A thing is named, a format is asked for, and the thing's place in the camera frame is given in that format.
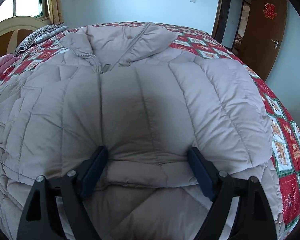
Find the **beige quilted down jacket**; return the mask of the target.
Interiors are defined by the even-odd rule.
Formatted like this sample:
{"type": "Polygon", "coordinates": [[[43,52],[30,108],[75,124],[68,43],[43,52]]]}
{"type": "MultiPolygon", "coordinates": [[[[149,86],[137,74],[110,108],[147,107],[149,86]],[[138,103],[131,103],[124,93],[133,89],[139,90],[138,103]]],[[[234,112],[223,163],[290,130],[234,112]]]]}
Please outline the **beige quilted down jacket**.
{"type": "Polygon", "coordinates": [[[189,167],[196,147],[233,177],[255,176],[285,230],[271,119],[251,72],[233,59],[171,47],[154,23],[67,33],[43,62],[23,56],[0,84],[0,229],[16,239],[35,179],[109,152],[85,201],[102,239],[193,239],[211,202],[189,167]]]}

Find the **window with green frame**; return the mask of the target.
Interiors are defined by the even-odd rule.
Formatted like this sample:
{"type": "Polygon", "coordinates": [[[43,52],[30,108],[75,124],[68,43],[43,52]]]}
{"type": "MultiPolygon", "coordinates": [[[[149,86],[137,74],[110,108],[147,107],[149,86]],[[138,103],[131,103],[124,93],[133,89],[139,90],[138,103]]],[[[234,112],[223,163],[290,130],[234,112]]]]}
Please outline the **window with green frame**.
{"type": "Polygon", "coordinates": [[[48,16],[47,0],[4,0],[0,5],[0,22],[15,16],[45,19],[48,16]]]}

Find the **red patchwork bear bedspread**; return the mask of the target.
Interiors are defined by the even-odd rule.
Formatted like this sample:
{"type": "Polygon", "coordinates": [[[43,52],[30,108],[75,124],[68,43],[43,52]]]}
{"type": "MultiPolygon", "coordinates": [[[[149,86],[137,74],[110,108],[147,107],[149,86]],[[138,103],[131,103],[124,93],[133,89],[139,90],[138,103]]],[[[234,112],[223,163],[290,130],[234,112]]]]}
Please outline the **red patchwork bear bedspread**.
{"type": "MultiPolygon", "coordinates": [[[[170,45],[172,48],[189,51],[205,59],[237,59],[232,52],[204,31],[170,24],[163,26],[178,35],[170,45]]],[[[58,41],[66,34],[77,31],[78,28],[67,29],[47,41],[30,47],[0,75],[0,87],[13,76],[34,70],[38,64],[62,53],[63,49],[59,46],[58,41]]],[[[285,225],[280,239],[286,239],[300,220],[300,129],[267,84],[250,68],[247,70],[258,87],[267,114],[271,119],[273,132],[273,156],[271,159],[279,178],[285,225]]]]}

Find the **brown wooden door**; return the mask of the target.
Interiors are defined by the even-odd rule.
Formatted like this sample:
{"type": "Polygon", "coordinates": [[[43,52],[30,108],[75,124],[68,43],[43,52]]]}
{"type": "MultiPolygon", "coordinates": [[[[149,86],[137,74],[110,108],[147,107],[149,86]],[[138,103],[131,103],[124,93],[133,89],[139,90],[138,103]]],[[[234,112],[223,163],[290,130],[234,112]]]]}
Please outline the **brown wooden door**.
{"type": "Polygon", "coordinates": [[[238,58],[262,80],[266,80],[275,63],[285,32],[287,0],[251,0],[247,26],[238,51],[238,58]],[[273,3],[277,16],[265,18],[265,3],[273,3]],[[279,40],[274,49],[271,40],[279,40]]]}

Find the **red double happiness sticker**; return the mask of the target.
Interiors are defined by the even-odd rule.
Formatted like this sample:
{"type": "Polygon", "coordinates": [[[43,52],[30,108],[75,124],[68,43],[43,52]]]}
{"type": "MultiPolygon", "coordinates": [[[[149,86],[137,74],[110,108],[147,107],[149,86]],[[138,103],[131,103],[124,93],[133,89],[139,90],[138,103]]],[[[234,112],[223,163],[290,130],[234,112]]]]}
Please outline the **red double happiness sticker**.
{"type": "Polygon", "coordinates": [[[265,18],[273,20],[277,16],[277,13],[275,12],[275,5],[273,5],[273,3],[265,3],[263,13],[265,18]]]}

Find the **cream and wood headboard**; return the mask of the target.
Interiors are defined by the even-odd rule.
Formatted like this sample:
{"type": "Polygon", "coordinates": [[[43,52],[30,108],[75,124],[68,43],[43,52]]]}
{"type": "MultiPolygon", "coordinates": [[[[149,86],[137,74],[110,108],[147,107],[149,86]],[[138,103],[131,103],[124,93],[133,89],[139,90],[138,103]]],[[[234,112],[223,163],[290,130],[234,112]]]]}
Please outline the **cream and wood headboard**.
{"type": "Polygon", "coordinates": [[[35,30],[50,24],[46,18],[15,16],[0,22],[0,57],[14,53],[21,41],[35,30]]]}

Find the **striped grey pillow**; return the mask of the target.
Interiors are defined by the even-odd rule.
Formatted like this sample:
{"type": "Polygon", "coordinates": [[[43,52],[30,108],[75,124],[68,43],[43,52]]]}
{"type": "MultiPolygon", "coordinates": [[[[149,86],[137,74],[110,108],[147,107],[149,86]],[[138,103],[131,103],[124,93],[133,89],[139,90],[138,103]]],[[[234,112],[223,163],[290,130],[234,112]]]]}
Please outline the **striped grey pillow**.
{"type": "Polygon", "coordinates": [[[45,25],[25,37],[15,49],[14,55],[17,56],[22,54],[31,46],[42,43],[66,29],[68,29],[68,26],[59,26],[57,24],[45,25]]]}

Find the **yellow patterned curtain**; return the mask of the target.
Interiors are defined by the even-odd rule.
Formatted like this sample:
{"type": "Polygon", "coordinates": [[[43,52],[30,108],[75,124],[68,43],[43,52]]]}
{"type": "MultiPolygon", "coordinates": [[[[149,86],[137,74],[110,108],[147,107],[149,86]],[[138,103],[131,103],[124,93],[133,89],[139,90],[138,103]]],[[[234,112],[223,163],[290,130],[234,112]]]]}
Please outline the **yellow patterned curtain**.
{"type": "Polygon", "coordinates": [[[61,0],[47,0],[49,19],[52,24],[63,24],[61,0]]]}

